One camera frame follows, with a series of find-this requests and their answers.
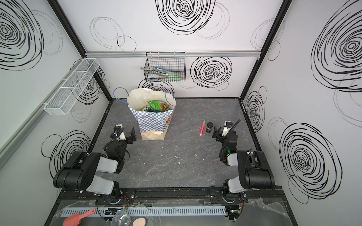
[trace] green snack package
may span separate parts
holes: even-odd
[[[142,111],[164,112],[170,110],[170,105],[162,101],[149,101],[148,105],[142,108]]]

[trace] black metal frame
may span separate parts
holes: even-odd
[[[266,54],[268,53],[268,50],[269,50],[269,47],[270,45],[272,44],[273,42],[273,38],[274,36],[276,35],[276,33],[278,32],[278,29],[280,27],[280,24],[282,23],[283,19],[284,19],[284,16],[285,14],[287,13],[288,9],[289,9],[289,6],[290,4],[292,3],[293,0],[284,0],[279,11],[278,11],[278,14],[273,22],[273,25],[269,31],[269,34],[268,36],[266,37],[266,40],[264,42],[264,45],[263,47],[261,48],[261,54],[260,54],[260,58],[256,60],[255,64],[254,64],[254,67],[249,75],[249,78],[247,80],[247,83],[246,85],[244,86],[244,89],[243,89],[243,92],[241,93],[241,101],[244,100],[244,98],[246,97],[247,95],[247,92],[256,76],[256,74],[258,73],[258,70],[261,66],[261,63],[263,62]]]
[[[62,23],[64,29],[66,30],[67,34],[69,35],[70,39],[72,40],[74,46],[77,48],[79,54],[82,57],[86,57],[85,53],[85,49],[82,45],[82,43],[80,42],[79,38],[77,37],[74,29],[72,28],[70,22],[68,21],[67,17],[65,16],[65,13],[63,12],[61,6],[59,5],[57,0],[48,0],[50,6],[52,7],[53,11],[55,12],[55,14],[57,15],[58,19],[60,20],[60,22]],[[245,107],[242,103],[243,99],[246,96],[247,91],[249,90],[251,83],[253,81],[253,79],[255,78],[255,75],[258,71],[258,69],[260,68],[260,65],[264,59],[264,57],[267,54],[267,51],[269,49],[270,44],[273,41],[273,37],[276,34],[276,32],[278,31],[278,28],[284,18],[284,15],[286,14],[288,7],[290,5],[290,3],[292,2],[292,0],[284,0],[281,8],[279,9],[279,12],[277,14],[276,19],[274,20],[274,23],[272,25],[272,28],[267,36],[267,39],[263,45],[263,48],[261,50],[261,55],[260,58],[256,61],[252,72],[247,80],[247,83],[244,87],[244,90],[240,96],[240,98],[238,97],[230,97],[230,98],[176,98],[176,99],[239,99],[239,104],[240,107],[242,109],[243,115],[245,117],[245,120],[247,122],[247,125],[249,127],[249,131],[252,135],[255,147],[257,150],[261,150],[260,144],[258,142],[258,139],[256,137],[256,134],[253,130],[253,127],[251,125],[250,119],[245,111]],[[105,113],[102,117],[102,120],[96,130],[96,133],[91,141],[91,144],[87,150],[88,153],[92,152],[94,144],[98,138],[98,135],[101,131],[101,128],[105,122],[105,119],[108,115],[108,112],[113,104],[114,98],[111,97],[110,93],[108,92],[108,89],[106,88],[106,86],[104,85],[102,79],[100,78],[99,74],[96,72],[94,74],[94,78],[97,81],[98,85],[100,86],[100,88],[102,89],[104,95],[106,96],[107,100],[109,101],[108,107],[105,110]],[[155,202],[157,200],[164,200],[164,199],[198,199],[201,200],[205,203],[208,204],[222,204],[225,206],[228,206],[228,208],[235,208],[237,209],[239,204],[229,204],[229,203],[225,203],[223,201],[223,199],[220,198],[220,194],[221,191],[223,190],[222,187],[193,187],[193,188],[121,188],[121,190],[123,191],[123,194],[126,195],[129,199],[131,204],[133,203],[133,201],[136,200],[144,200],[147,202],[153,202],[152,200],[154,200]],[[290,219],[293,223],[293,225],[297,226],[297,222],[294,218],[293,212],[290,208],[290,205],[285,197],[285,194],[282,190],[281,187],[276,186],[275,189],[271,189],[271,190],[260,190],[260,191],[247,191],[246,192],[247,198],[264,198],[264,199],[272,199],[272,198],[280,198],[282,199],[287,212],[290,216]],[[89,192],[83,192],[80,193],[79,191],[61,191],[61,193],[59,194],[49,216],[48,219],[45,223],[45,225],[50,225],[50,222],[52,220],[53,215],[55,214],[55,212],[57,211],[60,202],[63,200],[95,200],[95,196],[93,193],[89,193]],[[120,202],[117,205],[105,205],[105,206],[112,206],[112,207],[117,207],[117,206],[122,206],[124,203],[126,203],[125,200],[122,200],[123,202]]]
[[[254,128],[251,124],[251,121],[249,119],[249,116],[248,114],[246,113],[245,111],[245,106],[244,106],[244,103],[241,101],[241,99],[239,99],[239,104],[240,104],[240,107],[241,107],[241,110],[243,112],[243,115],[244,115],[244,118],[245,118],[245,121],[247,122],[247,125],[248,125],[248,128],[249,128],[249,132],[250,132],[250,135],[253,139],[253,142],[254,142],[254,145],[255,145],[255,148],[257,151],[262,151],[261,149],[261,146],[260,146],[260,143],[258,141],[258,137],[256,136],[256,133],[254,131]]]
[[[59,21],[63,25],[64,29],[66,30],[69,38],[72,40],[75,48],[78,50],[81,57],[87,57],[85,55],[86,51],[83,47],[82,43],[80,42],[77,34],[75,33],[73,27],[71,26],[67,16],[65,15],[63,9],[59,5],[57,0],[48,0],[49,5],[53,9],[55,15],[58,17]],[[93,75],[94,79],[98,83],[99,87],[101,88],[102,92],[106,96],[107,100],[110,102],[112,100],[111,94],[109,93],[107,87],[104,85],[101,77],[99,76],[98,72],[96,71]]]
[[[92,141],[90,142],[90,145],[89,145],[89,147],[88,147],[87,153],[91,153],[91,152],[93,151],[94,145],[96,144],[96,141],[97,141],[97,139],[98,139],[98,136],[99,136],[99,134],[101,133],[102,127],[103,127],[103,125],[104,125],[104,122],[106,121],[106,118],[107,118],[107,116],[108,116],[108,112],[109,112],[109,110],[111,109],[111,106],[112,106],[114,100],[115,100],[115,99],[113,98],[113,99],[108,103],[108,106],[107,106],[107,108],[106,108],[106,111],[105,111],[104,114],[103,114],[103,117],[102,117],[102,119],[101,119],[101,122],[99,123],[99,125],[98,125],[98,127],[97,127],[97,130],[96,130],[96,132],[95,132],[95,134],[94,134],[94,136],[93,136],[93,138],[92,138]]]

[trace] black wire basket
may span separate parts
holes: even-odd
[[[146,81],[185,82],[185,52],[147,52],[143,73]]]

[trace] white wire basket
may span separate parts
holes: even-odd
[[[99,67],[96,58],[84,58],[45,105],[49,115],[67,115]]]

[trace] red scoop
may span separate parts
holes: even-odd
[[[87,217],[89,215],[92,215],[95,212],[96,212],[96,209],[92,209],[86,213],[83,213],[82,215],[79,215],[79,213],[76,213],[76,214],[68,217],[67,219],[65,219],[63,222],[63,226],[77,226],[78,224],[80,224],[80,219]]]

